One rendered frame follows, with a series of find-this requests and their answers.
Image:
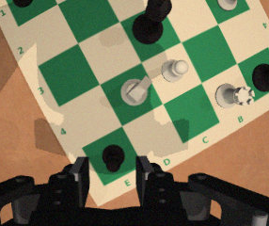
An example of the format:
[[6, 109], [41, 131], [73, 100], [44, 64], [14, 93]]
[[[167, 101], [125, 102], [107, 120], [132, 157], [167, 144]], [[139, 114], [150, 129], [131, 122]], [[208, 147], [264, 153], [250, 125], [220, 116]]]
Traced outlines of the white pawn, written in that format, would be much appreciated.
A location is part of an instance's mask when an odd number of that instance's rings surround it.
[[168, 82], [177, 82], [187, 73], [188, 68], [186, 61], [170, 59], [162, 66], [162, 76]]
[[217, 0], [217, 4], [225, 11], [233, 10], [237, 5], [237, 0]]

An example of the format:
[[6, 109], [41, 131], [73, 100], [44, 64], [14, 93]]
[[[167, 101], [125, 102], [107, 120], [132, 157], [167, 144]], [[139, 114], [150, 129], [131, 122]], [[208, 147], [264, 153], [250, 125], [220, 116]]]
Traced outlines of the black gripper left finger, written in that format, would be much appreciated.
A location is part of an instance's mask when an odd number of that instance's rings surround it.
[[48, 184], [35, 185], [33, 177], [24, 175], [1, 182], [0, 212], [11, 203], [13, 218], [3, 224], [0, 218], [0, 226], [78, 225], [77, 207], [85, 207], [89, 192], [88, 156], [78, 156], [62, 171], [51, 175]]

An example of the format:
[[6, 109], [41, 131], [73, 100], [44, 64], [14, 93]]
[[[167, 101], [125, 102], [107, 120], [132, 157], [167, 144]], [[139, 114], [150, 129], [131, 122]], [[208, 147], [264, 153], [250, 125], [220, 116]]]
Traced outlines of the green and cream chessboard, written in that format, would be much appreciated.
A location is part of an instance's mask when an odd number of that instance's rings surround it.
[[[133, 35], [148, 0], [0, 0], [0, 27], [45, 118], [73, 164], [88, 156], [89, 194], [98, 206], [135, 188], [135, 156], [170, 170], [269, 110], [269, 91], [252, 73], [269, 64], [269, 19], [260, 0], [170, 0], [163, 35], [143, 44]], [[184, 60], [181, 80], [168, 82], [163, 64]], [[123, 84], [147, 76], [146, 100], [128, 105]], [[221, 107], [223, 84], [248, 86], [251, 105]], [[103, 150], [125, 154], [110, 172]]]

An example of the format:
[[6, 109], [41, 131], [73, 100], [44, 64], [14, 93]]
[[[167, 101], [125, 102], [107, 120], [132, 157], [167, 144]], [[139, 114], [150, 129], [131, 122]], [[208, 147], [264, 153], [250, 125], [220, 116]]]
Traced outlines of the white rook chess piece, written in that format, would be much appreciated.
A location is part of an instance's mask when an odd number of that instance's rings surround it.
[[232, 84], [223, 84], [215, 92], [216, 102], [224, 108], [231, 108], [235, 105], [251, 105], [254, 102], [254, 91], [250, 87], [236, 88]]

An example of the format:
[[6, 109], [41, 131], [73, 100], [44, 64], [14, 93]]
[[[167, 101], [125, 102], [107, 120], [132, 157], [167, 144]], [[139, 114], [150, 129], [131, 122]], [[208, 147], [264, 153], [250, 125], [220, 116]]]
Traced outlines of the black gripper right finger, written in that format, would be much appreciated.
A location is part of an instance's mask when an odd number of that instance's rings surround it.
[[[139, 226], [190, 226], [188, 220], [201, 226], [269, 226], [269, 197], [209, 174], [176, 182], [146, 155], [137, 156], [135, 185], [142, 206]], [[212, 200], [221, 218], [210, 214]]]

